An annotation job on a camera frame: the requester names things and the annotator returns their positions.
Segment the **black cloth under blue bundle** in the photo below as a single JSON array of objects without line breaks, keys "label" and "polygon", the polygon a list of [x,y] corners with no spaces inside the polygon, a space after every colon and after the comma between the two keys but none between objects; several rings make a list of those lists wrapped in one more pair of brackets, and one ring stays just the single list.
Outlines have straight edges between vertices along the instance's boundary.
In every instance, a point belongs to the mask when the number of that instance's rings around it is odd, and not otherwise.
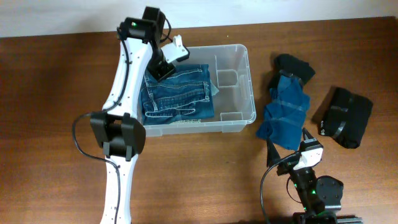
[{"label": "black cloth under blue bundle", "polygon": [[315,74],[315,70],[308,62],[290,54],[280,54],[273,60],[273,76],[268,84],[268,89],[276,88],[281,76],[298,80],[303,88]]}]

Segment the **dark blue jeans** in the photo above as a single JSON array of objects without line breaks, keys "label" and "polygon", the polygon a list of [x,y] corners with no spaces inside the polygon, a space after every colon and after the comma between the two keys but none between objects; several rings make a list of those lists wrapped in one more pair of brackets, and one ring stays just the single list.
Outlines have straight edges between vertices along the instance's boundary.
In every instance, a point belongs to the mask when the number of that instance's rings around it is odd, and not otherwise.
[{"label": "dark blue jeans", "polygon": [[208,64],[177,65],[175,73],[160,82],[146,72],[140,92],[144,124],[213,118],[214,89]]}]

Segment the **black taped clothing bundle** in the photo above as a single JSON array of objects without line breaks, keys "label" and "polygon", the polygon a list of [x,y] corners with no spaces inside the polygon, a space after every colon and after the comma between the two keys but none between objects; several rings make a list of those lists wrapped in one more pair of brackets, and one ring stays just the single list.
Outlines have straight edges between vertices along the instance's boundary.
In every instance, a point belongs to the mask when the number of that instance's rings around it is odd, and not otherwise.
[{"label": "black taped clothing bundle", "polygon": [[347,89],[337,87],[319,124],[319,134],[334,139],[340,146],[356,149],[360,146],[373,102]]}]

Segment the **clear plastic storage bin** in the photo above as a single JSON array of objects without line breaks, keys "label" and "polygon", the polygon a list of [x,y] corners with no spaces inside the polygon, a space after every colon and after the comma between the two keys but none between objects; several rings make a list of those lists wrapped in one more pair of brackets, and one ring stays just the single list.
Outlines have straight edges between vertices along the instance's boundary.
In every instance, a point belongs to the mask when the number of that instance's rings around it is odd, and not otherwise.
[{"label": "clear plastic storage bin", "polygon": [[174,65],[207,64],[211,82],[219,90],[213,97],[215,115],[196,123],[146,125],[148,138],[169,134],[240,132],[256,119],[248,50],[242,44],[189,47],[190,57]]}]

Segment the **blue taped shirt bundle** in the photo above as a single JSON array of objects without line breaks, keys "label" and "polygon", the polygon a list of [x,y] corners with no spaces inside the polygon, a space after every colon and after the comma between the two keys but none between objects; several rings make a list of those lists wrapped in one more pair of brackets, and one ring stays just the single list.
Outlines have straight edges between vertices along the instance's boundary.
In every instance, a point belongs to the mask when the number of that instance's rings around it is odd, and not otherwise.
[{"label": "blue taped shirt bundle", "polygon": [[264,107],[264,121],[256,132],[260,139],[270,139],[285,149],[299,148],[302,127],[310,107],[310,97],[295,78],[281,76],[270,89],[271,102]]}]

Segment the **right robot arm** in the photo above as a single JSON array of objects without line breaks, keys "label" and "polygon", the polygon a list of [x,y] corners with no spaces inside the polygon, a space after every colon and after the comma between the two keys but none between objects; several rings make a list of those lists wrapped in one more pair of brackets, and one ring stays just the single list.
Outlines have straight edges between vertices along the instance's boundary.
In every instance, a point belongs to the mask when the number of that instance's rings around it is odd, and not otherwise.
[{"label": "right robot arm", "polygon": [[303,212],[292,215],[293,223],[362,223],[356,216],[337,217],[341,210],[344,185],[342,181],[323,175],[317,177],[314,167],[322,160],[323,145],[307,129],[302,129],[303,141],[295,151],[283,158],[280,157],[270,138],[267,143],[267,170],[261,179],[260,196],[263,196],[264,182],[267,174],[276,168],[278,176],[289,175],[287,182],[292,182],[297,191]]}]

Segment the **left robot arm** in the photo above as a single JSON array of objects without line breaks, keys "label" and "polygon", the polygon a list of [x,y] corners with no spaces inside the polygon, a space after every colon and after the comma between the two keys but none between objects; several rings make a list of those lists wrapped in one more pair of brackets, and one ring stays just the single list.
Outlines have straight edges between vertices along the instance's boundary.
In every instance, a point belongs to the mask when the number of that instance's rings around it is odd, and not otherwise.
[{"label": "left robot arm", "polygon": [[175,72],[175,61],[190,52],[181,36],[163,33],[169,22],[155,7],[146,7],[142,18],[128,17],[117,28],[120,56],[111,92],[100,112],[90,114],[90,125],[106,164],[106,193],[102,223],[131,223],[131,189],[134,167],[146,141],[138,120],[139,96],[144,74],[159,81]]}]

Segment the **light blue jeans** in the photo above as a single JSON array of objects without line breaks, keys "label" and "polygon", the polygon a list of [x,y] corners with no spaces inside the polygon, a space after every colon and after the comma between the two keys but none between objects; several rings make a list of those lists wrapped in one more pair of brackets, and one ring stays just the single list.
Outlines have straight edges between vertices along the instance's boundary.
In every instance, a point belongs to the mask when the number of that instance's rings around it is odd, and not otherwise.
[{"label": "light blue jeans", "polygon": [[[211,83],[212,96],[215,96],[219,93],[219,89],[212,82],[210,82],[210,83]],[[201,119],[185,119],[185,120],[172,122],[172,124],[176,124],[176,123],[201,123]]]}]

